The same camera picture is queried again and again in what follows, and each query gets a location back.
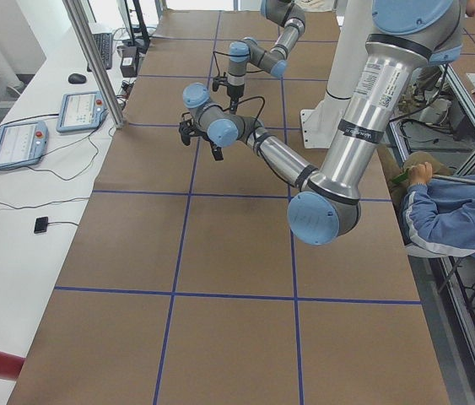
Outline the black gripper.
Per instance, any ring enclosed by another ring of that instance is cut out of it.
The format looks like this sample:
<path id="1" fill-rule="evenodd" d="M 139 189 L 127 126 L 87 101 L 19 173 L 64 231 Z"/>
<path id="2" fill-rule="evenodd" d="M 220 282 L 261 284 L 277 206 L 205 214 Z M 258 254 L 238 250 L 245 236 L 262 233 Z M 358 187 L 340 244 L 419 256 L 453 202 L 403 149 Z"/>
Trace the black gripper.
<path id="1" fill-rule="evenodd" d="M 235 114 L 240 103 L 239 98 L 244 95 L 244 85 L 227 84 L 226 89 L 227 95 L 230 97 L 229 113 Z"/>
<path id="2" fill-rule="evenodd" d="M 215 143 L 210 143 L 211 153 L 215 161 L 222 161 L 224 159 L 222 148 Z"/>

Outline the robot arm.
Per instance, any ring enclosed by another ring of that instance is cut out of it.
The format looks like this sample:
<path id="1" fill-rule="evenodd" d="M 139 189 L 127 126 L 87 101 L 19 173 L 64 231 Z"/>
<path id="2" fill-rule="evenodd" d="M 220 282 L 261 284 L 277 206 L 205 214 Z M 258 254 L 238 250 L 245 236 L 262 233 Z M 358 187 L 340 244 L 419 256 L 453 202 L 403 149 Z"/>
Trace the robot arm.
<path id="1" fill-rule="evenodd" d="M 360 217 L 360 180 L 413 72 L 457 59 L 462 49 L 463 1 L 350 1 L 344 14 L 324 99 L 305 110 L 301 127 L 327 149 L 311 165 L 236 105 L 224 109 L 203 84 L 182 94 L 183 143 L 204 138 L 214 153 L 242 142 L 297 189 L 287 217 L 293 234 L 324 245 L 352 230 Z"/>
<path id="2" fill-rule="evenodd" d="M 240 98 L 244 95 L 247 65 L 281 78 L 287 68 L 289 53 L 305 33 L 305 12 L 294 1 L 262 1 L 261 14 L 283 30 L 270 50 L 260 46 L 252 37 L 229 45 L 228 71 L 219 83 L 227 89 L 231 114 L 236 113 Z"/>

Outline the person's hand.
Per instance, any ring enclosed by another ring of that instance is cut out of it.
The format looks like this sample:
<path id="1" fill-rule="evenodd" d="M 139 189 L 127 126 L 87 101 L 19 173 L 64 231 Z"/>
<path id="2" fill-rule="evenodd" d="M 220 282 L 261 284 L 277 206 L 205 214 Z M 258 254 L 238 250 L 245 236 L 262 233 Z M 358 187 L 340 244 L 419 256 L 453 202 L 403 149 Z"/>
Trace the person's hand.
<path id="1" fill-rule="evenodd" d="M 433 167 L 430 162 L 413 165 L 408 169 L 409 186 L 427 185 L 433 177 Z"/>

